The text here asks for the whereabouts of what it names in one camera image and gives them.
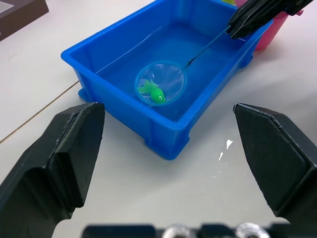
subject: blue plastic tray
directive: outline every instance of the blue plastic tray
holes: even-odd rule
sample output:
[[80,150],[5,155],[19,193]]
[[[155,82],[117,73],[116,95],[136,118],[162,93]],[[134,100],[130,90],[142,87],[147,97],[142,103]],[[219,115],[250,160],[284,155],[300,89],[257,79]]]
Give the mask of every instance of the blue plastic tray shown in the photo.
[[134,82],[154,61],[186,65],[219,34],[235,7],[218,0],[157,0],[61,54],[82,85],[79,96],[101,102],[114,117],[167,160],[189,141],[189,131],[227,84],[252,59],[269,25],[244,40],[223,35],[187,69],[184,93],[172,104],[149,107]]

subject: yellow object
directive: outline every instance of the yellow object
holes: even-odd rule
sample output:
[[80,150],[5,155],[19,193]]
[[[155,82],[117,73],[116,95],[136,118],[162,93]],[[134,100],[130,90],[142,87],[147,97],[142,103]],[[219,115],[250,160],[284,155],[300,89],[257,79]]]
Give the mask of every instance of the yellow object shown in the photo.
[[236,3],[234,2],[234,0],[222,0],[223,2],[226,2],[228,4],[231,4],[231,5],[236,5]]

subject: green toy fish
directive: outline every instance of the green toy fish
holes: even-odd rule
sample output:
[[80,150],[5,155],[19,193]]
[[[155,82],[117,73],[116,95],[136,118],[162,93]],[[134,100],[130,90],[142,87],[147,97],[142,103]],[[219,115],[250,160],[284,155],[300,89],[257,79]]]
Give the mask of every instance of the green toy fish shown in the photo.
[[148,93],[151,96],[151,99],[156,103],[165,103],[166,99],[163,91],[151,80],[145,80],[144,86],[138,88],[139,93],[145,94]]

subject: pink cup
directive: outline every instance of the pink cup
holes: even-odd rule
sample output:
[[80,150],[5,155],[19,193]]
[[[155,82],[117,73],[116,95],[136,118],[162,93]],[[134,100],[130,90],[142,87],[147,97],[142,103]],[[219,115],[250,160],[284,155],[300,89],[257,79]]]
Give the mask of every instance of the pink cup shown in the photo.
[[[244,4],[246,0],[235,0],[236,6],[240,7],[242,4]],[[302,15],[303,10],[300,10],[297,15]],[[278,33],[279,29],[282,27],[284,22],[286,21],[288,17],[288,14],[286,12],[281,12],[279,15],[277,15],[273,19],[272,25],[265,31],[265,33],[262,35],[256,50],[263,50],[266,47],[269,46],[269,44],[272,42],[276,34]]]

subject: brown box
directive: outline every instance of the brown box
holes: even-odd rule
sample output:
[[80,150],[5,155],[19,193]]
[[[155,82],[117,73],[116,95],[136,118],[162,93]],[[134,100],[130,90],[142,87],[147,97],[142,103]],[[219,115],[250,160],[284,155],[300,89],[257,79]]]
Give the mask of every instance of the brown box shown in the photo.
[[45,0],[0,0],[0,41],[48,11]]

